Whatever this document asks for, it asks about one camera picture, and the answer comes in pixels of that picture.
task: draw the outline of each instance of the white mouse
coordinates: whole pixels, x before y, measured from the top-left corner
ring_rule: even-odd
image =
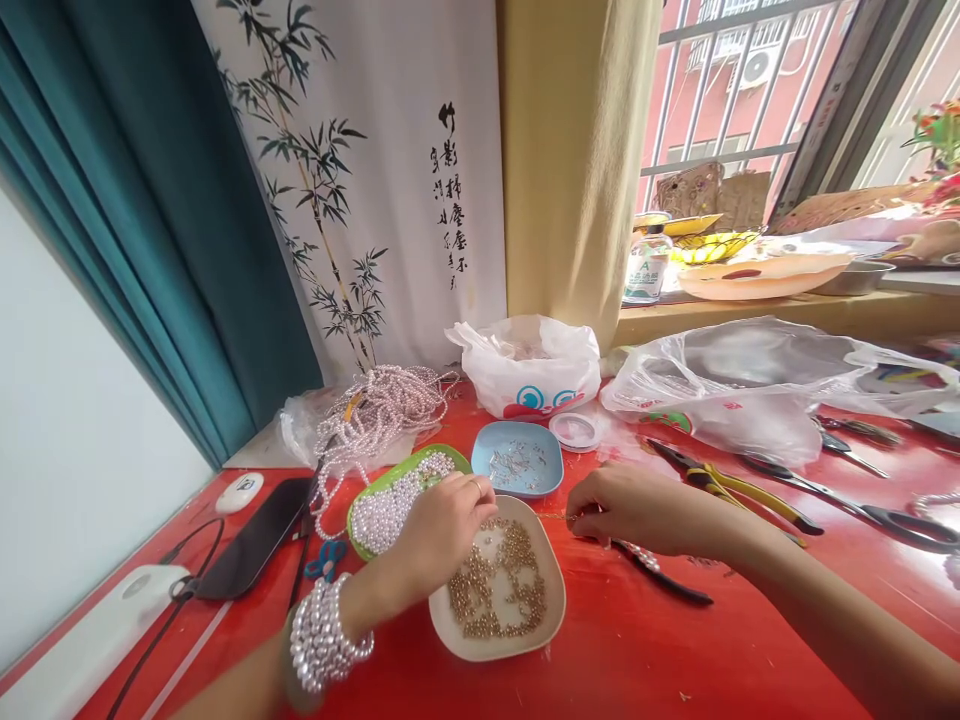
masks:
[[[218,513],[229,515],[243,510],[263,487],[263,475],[245,473],[230,483],[230,486],[217,498]]]

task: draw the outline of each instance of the metal bowl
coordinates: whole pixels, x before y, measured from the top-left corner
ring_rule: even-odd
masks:
[[[890,263],[854,260],[833,280],[809,292],[815,295],[869,295],[880,285],[883,276],[895,267]]]

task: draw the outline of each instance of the teal curtain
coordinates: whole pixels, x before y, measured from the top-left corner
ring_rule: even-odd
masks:
[[[214,467],[322,385],[189,0],[0,2],[0,172]]]

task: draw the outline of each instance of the white wall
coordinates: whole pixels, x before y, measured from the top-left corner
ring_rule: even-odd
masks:
[[[0,188],[0,670],[213,475]]]

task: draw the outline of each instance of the black cable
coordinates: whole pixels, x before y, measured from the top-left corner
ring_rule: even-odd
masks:
[[[300,551],[300,562],[297,563],[297,574],[293,578],[293,587],[290,589],[290,602],[287,603],[287,612],[300,599],[300,583],[303,580],[303,568],[307,564],[307,550],[310,548],[310,513],[304,513],[300,521],[300,533],[303,536],[303,549]]]
[[[150,644],[147,646],[147,649],[143,651],[143,655],[140,656],[140,659],[137,661],[137,664],[134,666],[133,670],[130,671],[130,674],[127,676],[127,681],[123,684],[123,687],[120,689],[120,693],[117,695],[117,699],[113,703],[113,707],[110,708],[110,713],[107,715],[107,720],[114,720],[117,716],[117,712],[120,710],[120,705],[123,703],[124,698],[126,698],[127,693],[130,691],[130,688],[133,686],[134,680],[137,679],[137,675],[140,674],[140,670],[143,669],[144,664],[147,662],[147,659],[150,657],[150,654],[154,651],[157,645],[160,643],[160,640],[163,639],[163,636],[166,635],[167,630],[170,629],[170,626],[173,625],[174,621],[177,619],[177,616],[180,614],[180,611],[186,606],[194,594],[194,588],[197,586],[200,578],[203,577],[203,573],[206,572],[207,566],[210,564],[210,561],[213,560],[213,554],[217,551],[217,546],[220,544],[221,538],[223,538],[223,529],[226,525],[222,517],[214,518],[205,522],[200,527],[196,528],[187,535],[183,540],[178,542],[173,550],[168,552],[161,559],[161,565],[167,565],[173,561],[173,559],[179,554],[183,549],[183,546],[198,532],[203,530],[209,525],[214,523],[220,523],[220,527],[217,528],[217,537],[213,541],[213,545],[210,546],[210,550],[207,552],[207,557],[204,558],[203,564],[200,566],[199,572],[192,577],[188,577],[188,582],[184,585],[184,589],[177,595],[173,600],[177,603],[177,606],[173,609],[173,612],[170,613],[170,617],[167,618],[166,622],[163,623],[163,627],[160,628],[160,631],[156,634],[153,640],[150,641]]]
[[[323,449],[324,456],[327,451],[333,447],[334,441],[337,439],[336,435],[331,435],[330,439],[327,440],[327,446]],[[310,498],[313,497],[313,494],[316,492],[317,486],[320,484],[320,472],[323,470],[324,458],[320,458],[317,461],[317,469],[313,473],[313,482],[310,483],[310,490],[307,492],[307,502],[310,502]],[[297,563],[297,574],[293,578],[293,587],[290,588],[290,602],[287,603],[287,612],[296,605],[297,600],[300,599],[300,583],[303,582],[303,568],[306,565],[307,560],[307,549],[310,547],[310,507],[309,505],[306,508],[305,515],[303,517],[303,522],[300,525],[300,533],[303,535],[303,550],[300,551],[300,562]]]

